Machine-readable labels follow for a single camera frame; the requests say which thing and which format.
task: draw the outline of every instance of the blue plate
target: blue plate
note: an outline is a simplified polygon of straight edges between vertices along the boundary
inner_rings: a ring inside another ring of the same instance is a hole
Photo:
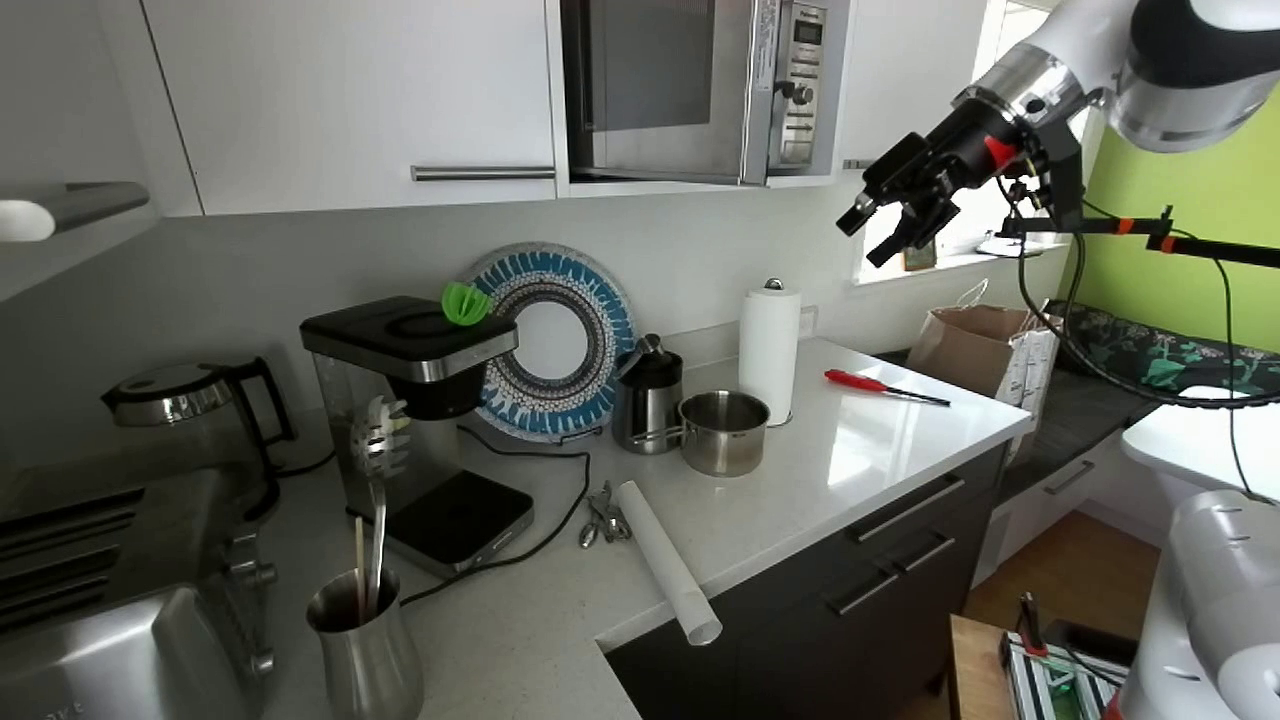
[[[485,377],[479,414],[521,438],[563,438],[609,422],[617,367],[637,347],[629,290],[584,253],[511,244],[466,268],[493,312],[514,319],[514,352]]]

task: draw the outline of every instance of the kettle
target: kettle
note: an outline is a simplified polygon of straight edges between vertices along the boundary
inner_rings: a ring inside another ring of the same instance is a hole
[[[275,414],[269,436],[248,383],[260,381]],[[291,438],[275,377],[263,358],[248,362],[163,362],[102,391],[113,419],[130,426],[156,473],[240,468],[244,517],[256,519],[281,498],[269,445]]]
[[[679,445],[679,377],[683,358],[660,337],[645,337],[621,367],[621,403],[612,412],[621,449],[657,457]]]

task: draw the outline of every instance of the dark cabinet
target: dark cabinet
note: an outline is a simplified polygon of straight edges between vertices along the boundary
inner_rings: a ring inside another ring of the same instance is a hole
[[[946,667],[998,450],[711,601],[722,634],[663,622],[609,651],[647,720],[890,720]]]

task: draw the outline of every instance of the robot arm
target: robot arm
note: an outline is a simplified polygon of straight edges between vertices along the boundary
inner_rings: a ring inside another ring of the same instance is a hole
[[[1275,81],[1275,0],[1063,0],[929,137],[888,148],[836,228],[852,234],[877,206],[899,205],[894,232],[867,253],[882,263],[933,244],[960,211],[952,195],[992,176],[1039,176],[1039,206],[1055,228],[1078,228],[1078,148],[1068,129],[1078,107],[1106,107],[1137,148],[1184,152],[1238,129]]]

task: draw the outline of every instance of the espresso machine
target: espresso machine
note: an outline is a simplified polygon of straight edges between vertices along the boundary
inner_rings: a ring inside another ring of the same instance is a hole
[[[405,414],[405,464],[383,481],[389,540],[437,575],[485,563],[533,519],[533,498],[459,468],[459,419],[479,409],[488,358],[514,322],[452,322],[437,301],[391,297],[300,322],[315,358],[347,510],[370,517],[358,436],[370,409]]]

